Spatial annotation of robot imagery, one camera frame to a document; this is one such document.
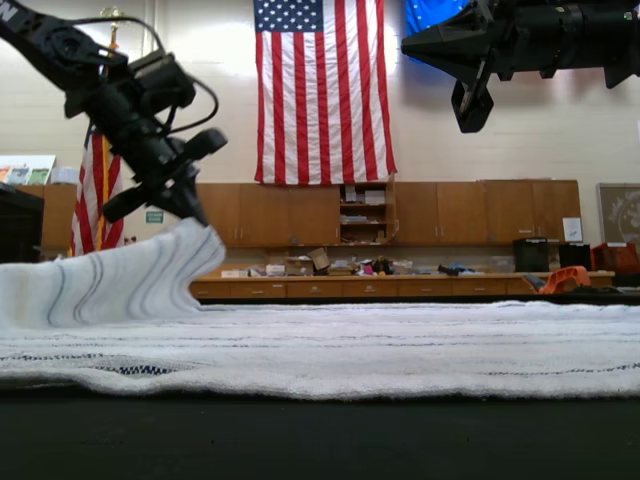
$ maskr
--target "orange object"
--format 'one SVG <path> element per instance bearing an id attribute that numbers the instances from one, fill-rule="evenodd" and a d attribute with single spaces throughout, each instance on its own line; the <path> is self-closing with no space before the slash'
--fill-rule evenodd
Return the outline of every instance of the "orange object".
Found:
<path id="1" fill-rule="evenodd" d="M 553 272 L 547 283 L 545 284 L 543 280 L 538 277 L 533 277 L 526 275 L 523 277 L 523 280 L 530 284 L 539 294 L 541 295 L 551 295 L 554 293 L 562 293 L 562 285 L 567 280 L 574 279 L 578 286 L 591 286 L 591 279 L 589 278 L 589 273 L 587 269 L 584 267 L 567 267 L 558 270 L 557 272 Z"/>
<path id="2" fill-rule="evenodd" d="M 640 273 L 640 259 L 633 243 L 603 243 L 591 250 L 594 270 Z"/>

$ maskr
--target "flag pole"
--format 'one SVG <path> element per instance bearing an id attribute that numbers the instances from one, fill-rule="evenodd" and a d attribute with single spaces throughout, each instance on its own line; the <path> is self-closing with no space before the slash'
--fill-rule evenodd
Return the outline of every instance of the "flag pole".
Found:
<path id="1" fill-rule="evenodd" d="M 117 50 L 120 48 L 118 45 L 118 29 L 120 28 L 120 22 L 118 22 L 118 18 L 126 16 L 124 12 L 122 12 L 118 7 L 110 7 L 105 8 L 100 12 L 100 16 L 102 18 L 113 18 L 114 21 L 111 23 L 111 44 L 109 48 L 112 50 Z M 103 172 L 103 181 L 102 181 L 102 205 L 106 204 L 109 201 L 109 152 L 111 150 L 111 145 L 109 145 L 109 141 L 106 137 L 102 136 L 102 172 Z M 100 218 L 98 220 L 98 239 L 96 242 L 96 250 L 102 250 L 102 244 L 104 242 L 104 236 L 106 233 L 106 219 L 102 210 L 100 211 Z"/>

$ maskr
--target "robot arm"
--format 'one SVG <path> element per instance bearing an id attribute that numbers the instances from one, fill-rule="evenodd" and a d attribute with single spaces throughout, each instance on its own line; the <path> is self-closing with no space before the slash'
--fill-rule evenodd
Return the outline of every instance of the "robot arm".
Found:
<path id="1" fill-rule="evenodd" d="M 193 163 L 218 151 L 227 140 L 212 129 L 185 143 L 169 136 L 177 131 L 171 130 L 170 122 L 162 124 L 156 118 L 170 108 L 172 120 L 177 108 L 189 106 L 197 81 L 161 46 L 129 63 L 125 55 L 75 28 L 78 24 L 42 15 L 14 0 L 0 0 L 0 38 L 65 92 L 67 118 L 86 113 L 134 172 L 138 185 L 105 205 L 106 218 L 113 222 L 147 204 L 206 225 Z"/>
<path id="2" fill-rule="evenodd" d="M 463 133 L 483 127 L 492 73 L 603 67 L 608 88 L 640 75 L 638 0 L 471 0 L 460 14 L 402 41 L 402 52 L 458 81 L 453 109 Z"/>

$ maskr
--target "bulletin board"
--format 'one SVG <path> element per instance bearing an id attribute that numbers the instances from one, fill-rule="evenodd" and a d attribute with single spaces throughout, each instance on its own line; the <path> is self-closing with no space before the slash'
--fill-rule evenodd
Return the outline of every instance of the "bulletin board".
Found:
<path id="1" fill-rule="evenodd" d="M 628 242 L 640 246 L 640 184 L 598 185 L 600 229 L 604 242 Z"/>

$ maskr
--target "white towel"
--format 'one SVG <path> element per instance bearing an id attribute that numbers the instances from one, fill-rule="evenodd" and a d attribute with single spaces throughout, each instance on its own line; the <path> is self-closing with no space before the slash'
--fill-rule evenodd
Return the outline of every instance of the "white towel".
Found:
<path id="1" fill-rule="evenodd" d="M 211 229 L 184 221 L 117 251 L 0 267 L 0 386 L 343 400 L 640 394 L 638 308 L 200 307 L 187 286 L 223 252 Z"/>

